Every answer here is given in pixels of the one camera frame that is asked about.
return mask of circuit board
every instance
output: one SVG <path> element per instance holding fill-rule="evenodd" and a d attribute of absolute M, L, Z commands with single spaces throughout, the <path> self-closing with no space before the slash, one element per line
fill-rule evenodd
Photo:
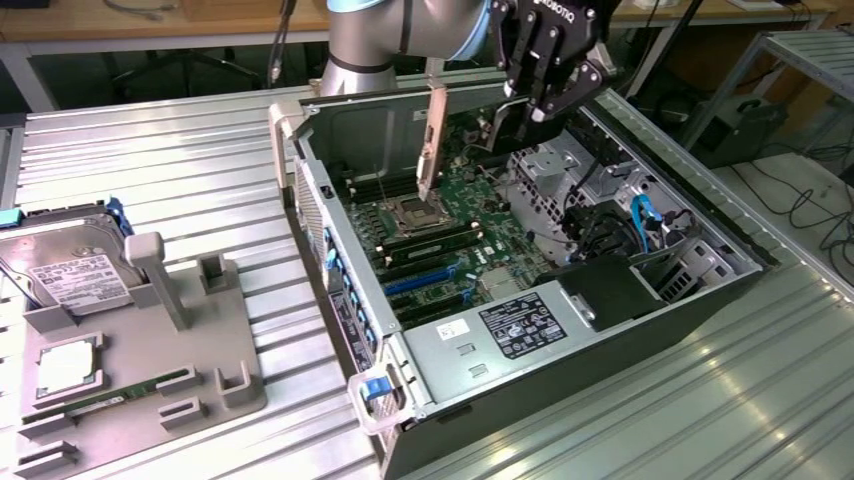
<path fill-rule="evenodd" d="M 501 293 L 528 288 L 539 274 L 551 269 L 536 246 L 525 239 L 508 205 L 503 204 L 496 192 L 501 188 L 507 187 L 493 178 L 457 162 L 444 169 L 440 186 L 427 202 L 420 202 L 409 193 L 349 204 L 351 223 L 404 328 L 451 314 L 452 311 L 440 308 L 444 304 L 452 304 L 457 310 L 471 308 L 500 298 Z M 417 206 L 415 213 L 407 211 L 409 204 Z M 465 225 L 477 225 L 476 240 L 456 244 L 453 251 L 445 254 L 431 255 L 423 271 L 383 281 L 395 271 L 417 270 L 417 263 L 409 270 L 395 268 L 388 264 L 389 257 L 377 253 L 379 245 Z M 435 279 L 428 278 L 429 272 L 437 272 L 441 281 L 396 293 L 396 285 L 417 282 L 419 278 L 424 281 Z M 461 299 L 459 304 L 452 301 L 456 297 Z"/>

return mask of gripper logo text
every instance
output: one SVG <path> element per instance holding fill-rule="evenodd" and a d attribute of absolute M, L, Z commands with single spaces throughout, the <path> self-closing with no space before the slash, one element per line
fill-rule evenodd
<path fill-rule="evenodd" d="M 575 21 L 575 14 L 556 0 L 533 0 L 533 3 L 545 5 L 567 22 L 572 23 Z"/>

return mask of motherboard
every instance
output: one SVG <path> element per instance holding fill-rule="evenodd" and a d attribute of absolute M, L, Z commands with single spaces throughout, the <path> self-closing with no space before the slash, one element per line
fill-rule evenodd
<path fill-rule="evenodd" d="M 457 157 L 425 200 L 409 175 L 351 184 L 349 220 L 404 328 L 527 289 L 551 269 L 504 182 Z"/>

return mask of green circuit board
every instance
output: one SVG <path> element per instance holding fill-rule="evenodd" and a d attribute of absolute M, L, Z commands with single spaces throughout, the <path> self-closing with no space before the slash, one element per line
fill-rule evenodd
<path fill-rule="evenodd" d="M 416 272 L 393 281 L 381 281 L 383 274 L 393 270 L 393 268 L 387 268 L 385 258 L 376 253 L 376 247 L 383 241 L 417 238 L 421 233 L 471 224 L 471 222 L 479 224 L 481 235 L 472 241 L 471 246 L 431 258 L 433 262 L 440 260 L 441 266 L 436 268 L 433 265 L 429 271 L 435 272 L 452 266 L 451 278 L 407 292 L 388 295 L 392 308 L 401 305 L 395 308 L 395 313 L 404 328 L 412 328 L 449 314 L 451 312 L 437 311 L 437 313 L 417 315 L 417 318 L 407 318 L 408 311 L 415 313 L 419 311 L 419 307 L 424 307 L 421 308 L 424 310 L 431 305 L 440 303 L 443 299 L 451 299 L 463 294 L 465 301 L 457 305 L 457 310 L 495 300 L 493 297 L 499 290 L 489 290 L 479 281 L 484 274 L 487 277 L 495 277 L 495 273 L 500 272 L 501 277 L 509 276 L 512 278 L 515 285 L 511 290 L 516 286 L 519 290 L 523 290 L 531 286 L 539 274 L 551 269 L 533 243 L 525 239 L 525 232 L 511 212 L 503 211 L 500 208 L 503 201 L 496 189 L 500 191 L 505 186 L 481 172 L 477 172 L 472 180 L 473 172 L 471 166 L 459 164 L 444 169 L 440 186 L 431 196 L 432 207 L 436 207 L 436 211 L 441 210 L 441 214 L 437 214 L 436 218 L 431 218 L 431 220 L 437 221 L 437 217 L 441 217 L 444 223 L 420 231 L 407 230 L 397 213 L 404 202 L 420 202 L 413 193 L 388 197 L 376 202 L 348 205 L 351 223 L 364 251 L 372 258 L 373 271 L 383 286 L 417 279 L 425 274 L 425 272 Z M 417 224 L 421 218 L 424 217 L 413 216 L 411 220 Z"/>

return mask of workbench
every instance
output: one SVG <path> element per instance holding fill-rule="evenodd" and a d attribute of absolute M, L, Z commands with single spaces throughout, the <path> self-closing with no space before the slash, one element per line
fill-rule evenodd
<path fill-rule="evenodd" d="M 497 78 L 453 73 L 447 83 Z M 267 106 L 309 95 L 292 88 L 33 114 L 12 132 L 14 195 L 0 198 L 34 209 L 112 193 L 136 230 L 161 232 L 169 269 L 210 252 L 237 262 L 269 399 L 256 414 L 77 479 L 377 477 L 276 191 Z M 779 265 L 676 346 L 408 478 L 850 478 L 854 289 L 624 100 L 608 91 L 596 101 Z M 8 284 L 0 292 L 1 476 L 22 302 Z"/>
<path fill-rule="evenodd" d="M 676 7 L 662 8 L 650 21 L 662 32 L 640 66 L 628 93 L 633 94 L 646 81 L 655 59 L 684 13 L 686 0 Z M 806 0 L 812 12 L 808 29 L 818 28 L 835 7 L 826 0 Z M 650 12 L 624 2 L 611 21 L 612 29 L 646 26 Z M 56 103 L 29 59 L 38 55 L 98 53 L 177 48 L 212 48 L 272 43 L 277 18 L 233 19 L 190 22 L 181 10 L 164 12 L 164 20 L 152 22 L 138 15 L 116 12 L 101 0 L 52 0 L 48 9 L 9 10 L 0 13 L 0 61 L 33 112 L 56 110 Z M 735 23 L 786 23 L 787 9 L 744 11 L 727 0 L 706 0 L 691 25 Z M 328 12 L 324 0 L 301 0 L 291 19 L 288 43 L 328 40 Z"/>

